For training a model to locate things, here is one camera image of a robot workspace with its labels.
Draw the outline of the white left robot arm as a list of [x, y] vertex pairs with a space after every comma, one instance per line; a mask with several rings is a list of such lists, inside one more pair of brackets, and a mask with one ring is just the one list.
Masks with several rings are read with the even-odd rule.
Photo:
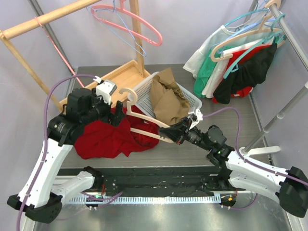
[[91, 167], [83, 168], [60, 186], [52, 185], [85, 126], [102, 121], [116, 127], [125, 117], [120, 101], [115, 112], [111, 111], [113, 92], [105, 87], [79, 88], [68, 95], [63, 111], [48, 123], [42, 151], [29, 180], [18, 194], [9, 197], [10, 207], [22, 210], [33, 221], [49, 224], [71, 198], [85, 190], [97, 192], [102, 188], [101, 172]]

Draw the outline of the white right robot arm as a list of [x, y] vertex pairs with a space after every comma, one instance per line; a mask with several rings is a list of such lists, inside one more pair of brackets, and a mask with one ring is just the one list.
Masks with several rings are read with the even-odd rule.
[[159, 134], [180, 145], [188, 141], [206, 151], [207, 159], [221, 168], [223, 175], [217, 178], [223, 190], [231, 187], [253, 191], [277, 202], [286, 212], [304, 218], [308, 210], [308, 179], [297, 168], [279, 168], [239, 154], [226, 144], [226, 137], [216, 125], [202, 132], [191, 127], [189, 117], [168, 128], [160, 128]]

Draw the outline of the red skirt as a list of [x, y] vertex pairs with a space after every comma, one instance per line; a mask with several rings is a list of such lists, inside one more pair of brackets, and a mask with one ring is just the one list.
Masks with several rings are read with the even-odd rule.
[[115, 158], [121, 153], [129, 156], [131, 152], [152, 149], [159, 143], [158, 139], [132, 132], [131, 128], [158, 134], [158, 125], [129, 115], [117, 127], [100, 120], [85, 126], [74, 148], [83, 159]]

